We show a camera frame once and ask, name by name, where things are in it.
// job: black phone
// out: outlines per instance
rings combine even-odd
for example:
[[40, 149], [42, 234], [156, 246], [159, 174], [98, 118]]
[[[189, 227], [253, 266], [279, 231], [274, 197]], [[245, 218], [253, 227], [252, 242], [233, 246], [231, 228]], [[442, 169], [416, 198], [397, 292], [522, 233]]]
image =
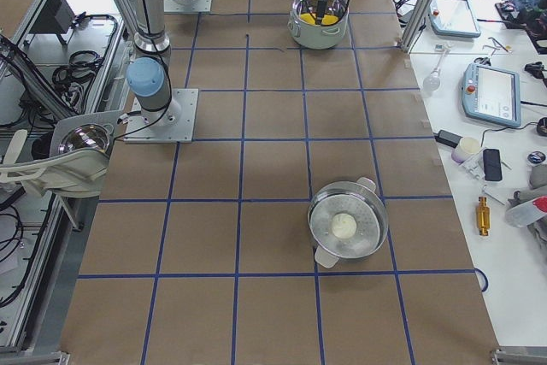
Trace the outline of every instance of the black phone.
[[482, 160], [484, 162], [485, 180], [486, 181], [501, 181], [502, 180], [502, 162], [499, 158], [499, 150], [484, 149], [482, 152]]

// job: red bottle cap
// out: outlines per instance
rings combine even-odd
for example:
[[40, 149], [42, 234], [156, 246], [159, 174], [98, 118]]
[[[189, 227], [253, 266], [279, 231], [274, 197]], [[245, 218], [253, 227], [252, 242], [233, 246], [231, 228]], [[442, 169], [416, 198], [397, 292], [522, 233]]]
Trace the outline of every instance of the red bottle cap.
[[547, 196], [536, 198], [535, 200], [533, 200], [532, 204], [538, 207], [538, 209], [540, 209], [544, 213], [547, 213]]

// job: white cup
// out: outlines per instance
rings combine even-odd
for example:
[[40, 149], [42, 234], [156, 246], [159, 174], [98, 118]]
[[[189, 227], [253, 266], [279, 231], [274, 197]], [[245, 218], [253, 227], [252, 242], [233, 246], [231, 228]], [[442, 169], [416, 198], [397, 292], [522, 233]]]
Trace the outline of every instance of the white cup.
[[480, 143], [473, 137], [462, 137], [460, 142], [452, 151], [452, 160], [463, 163], [480, 151]]

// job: white mounting plate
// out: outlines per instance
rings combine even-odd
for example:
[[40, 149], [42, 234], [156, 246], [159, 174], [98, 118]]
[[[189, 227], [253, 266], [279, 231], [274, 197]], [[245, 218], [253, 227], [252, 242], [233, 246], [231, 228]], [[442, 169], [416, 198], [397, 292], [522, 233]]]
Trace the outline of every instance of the white mounting plate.
[[213, 0], [197, 0], [188, 5], [176, 3], [174, 0], [163, 0], [163, 11], [171, 15], [195, 13], [210, 13]]
[[[154, 144], [154, 143], [190, 143], [196, 122], [198, 89], [173, 89], [173, 100], [179, 103], [181, 114], [168, 127], [146, 127], [140, 132], [124, 137], [126, 143]], [[140, 110], [140, 104], [135, 97], [132, 111]], [[126, 132], [133, 132], [146, 126], [143, 117], [135, 115], [129, 118]]]

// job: white bottle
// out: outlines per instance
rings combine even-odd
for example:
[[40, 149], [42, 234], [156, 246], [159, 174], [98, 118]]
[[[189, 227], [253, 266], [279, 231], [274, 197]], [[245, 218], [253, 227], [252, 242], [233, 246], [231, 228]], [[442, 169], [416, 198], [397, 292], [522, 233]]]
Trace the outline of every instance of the white bottle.
[[547, 196], [519, 204], [505, 212], [505, 220], [515, 227], [526, 227], [547, 215]]

